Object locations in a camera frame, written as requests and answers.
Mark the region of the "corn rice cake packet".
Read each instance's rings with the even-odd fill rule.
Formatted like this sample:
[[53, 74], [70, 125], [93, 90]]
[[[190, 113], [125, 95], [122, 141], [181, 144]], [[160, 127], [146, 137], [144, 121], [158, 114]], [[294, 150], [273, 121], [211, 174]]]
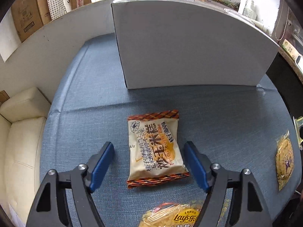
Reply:
[[189, 177], [177, 143], [179, 111], [128, 117], [127, 187], [151, 187]]

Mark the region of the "yellow crispy snack bag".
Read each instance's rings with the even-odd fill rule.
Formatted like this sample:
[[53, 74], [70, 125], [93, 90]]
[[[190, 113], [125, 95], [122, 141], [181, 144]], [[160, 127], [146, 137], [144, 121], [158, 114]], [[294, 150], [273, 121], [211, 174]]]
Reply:
[[294, 153], [289, 136], [290, 132], [287, 131], [277, 140], [275, 162], [279, 191], [288, 183], [294, 170]]

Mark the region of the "white clock gadget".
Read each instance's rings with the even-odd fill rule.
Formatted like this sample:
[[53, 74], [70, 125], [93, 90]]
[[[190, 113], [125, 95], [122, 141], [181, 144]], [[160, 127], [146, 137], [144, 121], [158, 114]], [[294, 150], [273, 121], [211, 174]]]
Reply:
[[296, 59], [296, 64], [300, 68], [301, 71], [303, 71], [303, 56], [299, 55]]

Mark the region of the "white green flat box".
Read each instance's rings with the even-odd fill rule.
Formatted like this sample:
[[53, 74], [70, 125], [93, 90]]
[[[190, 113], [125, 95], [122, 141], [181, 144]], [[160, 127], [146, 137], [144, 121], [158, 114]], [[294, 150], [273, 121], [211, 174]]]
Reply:
[[294, 60], [296, 63], [296, 59], [299, 55], [301, 55], [297, 49], [287, 40], [284, 39], [283, 44], [281, 46], [285, 52]]

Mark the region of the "white storage box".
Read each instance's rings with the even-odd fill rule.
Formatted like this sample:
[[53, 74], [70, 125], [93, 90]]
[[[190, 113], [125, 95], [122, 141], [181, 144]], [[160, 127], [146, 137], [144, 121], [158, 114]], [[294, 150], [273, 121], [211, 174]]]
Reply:
[[128, 89], [255, 86], [278, 45], [238, 15], [183, 0], [115, 0], [111, 5]]

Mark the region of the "large brown cardboard box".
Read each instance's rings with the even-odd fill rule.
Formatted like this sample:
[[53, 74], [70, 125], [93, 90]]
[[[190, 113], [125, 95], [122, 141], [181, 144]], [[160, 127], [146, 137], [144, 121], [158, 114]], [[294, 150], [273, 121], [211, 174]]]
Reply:
[[51, 22], [47, 0], [15, 0], [11, 12], [21, 42]]

